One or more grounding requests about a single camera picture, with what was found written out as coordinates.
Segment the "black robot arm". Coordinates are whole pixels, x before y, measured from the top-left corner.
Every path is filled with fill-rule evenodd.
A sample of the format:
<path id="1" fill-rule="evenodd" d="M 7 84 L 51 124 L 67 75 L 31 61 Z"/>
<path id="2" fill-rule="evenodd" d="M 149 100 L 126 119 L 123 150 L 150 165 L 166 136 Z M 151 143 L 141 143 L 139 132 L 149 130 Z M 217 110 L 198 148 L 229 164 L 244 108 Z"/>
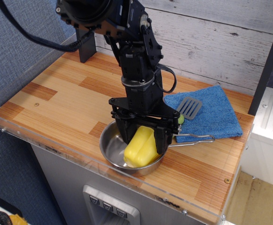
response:
<path id="1" fill-rule="evenodd" d="M 138 126 L 154 131 L 157 152 L 163 154 L 179 130 L 179 113 L 163 97 L 161 49 L 151 20 L 137 0 L 59 0 L 56 12 L 78 30 L 104 36 L 121 67 L 126 97 L 112 98 L 112 117 L 125 143 Z"/>

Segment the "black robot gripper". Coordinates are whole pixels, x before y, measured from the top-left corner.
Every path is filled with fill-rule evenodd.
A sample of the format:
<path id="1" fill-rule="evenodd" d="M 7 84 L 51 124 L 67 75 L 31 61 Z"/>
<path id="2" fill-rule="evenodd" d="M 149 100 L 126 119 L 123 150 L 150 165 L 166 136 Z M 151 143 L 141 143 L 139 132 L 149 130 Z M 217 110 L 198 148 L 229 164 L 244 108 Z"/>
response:
<path id="1" fill-rule="evenodd" d="M 126 97 L 111 98 L 112 117 L 123 141 L 129 144 L 139 126 L 154 130 L 157 153 L 163 155 L 179 133 L 179 113 L 163 101 L 160 70 L 123 70 L 122 85 Z"/>

